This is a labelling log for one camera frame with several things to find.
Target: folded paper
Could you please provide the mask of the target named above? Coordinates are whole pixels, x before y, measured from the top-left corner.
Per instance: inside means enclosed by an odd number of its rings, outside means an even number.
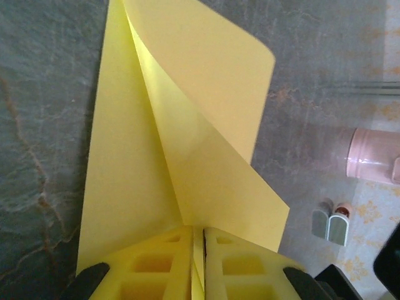
[[[183,224],[278,250],[289,208],[249,165],[273,66],[196,0],[110,0],[78,270]]]

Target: paper sheet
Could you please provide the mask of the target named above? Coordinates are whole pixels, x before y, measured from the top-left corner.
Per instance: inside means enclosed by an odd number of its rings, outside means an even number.
[[[110,0],[78,270],[182,224],[278,250],[289,208],[249,165],[273,65],[196,0]]]

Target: gray marble floor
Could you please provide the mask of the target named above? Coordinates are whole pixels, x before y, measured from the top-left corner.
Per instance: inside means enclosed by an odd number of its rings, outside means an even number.
[[[346,144],[376,96],[343,87],[382,80],[386,2],[203,2],[276,55],[252,165],[291,207],[280,252],[317,273],[339,246],[311,235],[311,211],[353,199]],[[73,277],[106,6],[0,0],[2,299],[56,299]]]

